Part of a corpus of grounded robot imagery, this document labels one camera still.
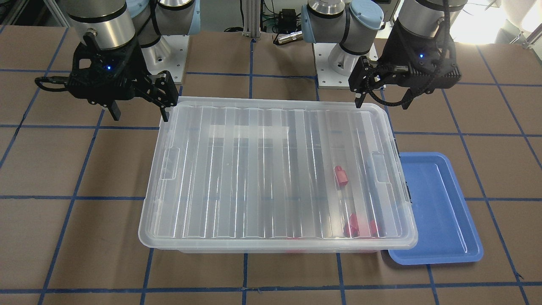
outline blue plastic tray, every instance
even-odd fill
[[[439,152],[401,153],[418,228],[410,250],[390,250],[401,265],[476,262],[482,243],[448,158]]]

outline translucent plastic lid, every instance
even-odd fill
[[[160,123],[139,238],[183,252],[409,249],[417,231],[384,110],[181,97]]]

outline white mounting plate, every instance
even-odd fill
[[[158,62],[155,65],[147,65],[151,74],[158,74],[163,70],[168,70],[173,77],[176,85],[181,85],[184,74],[184,65],[186,64],[186,55],[188,54],[188,35],[164,35],[164,38],[169,43],[172,53],[164,61]]]
[[[348,77],[341,75],[333,70],[327,61],[331,50],[336,43],[314,43],[314,62],[316,64],[316,74],[318,75],[318,87],[326,89],[344,89],[348,88]],[[375,45],[371,46],[369,58],[377,60]]]

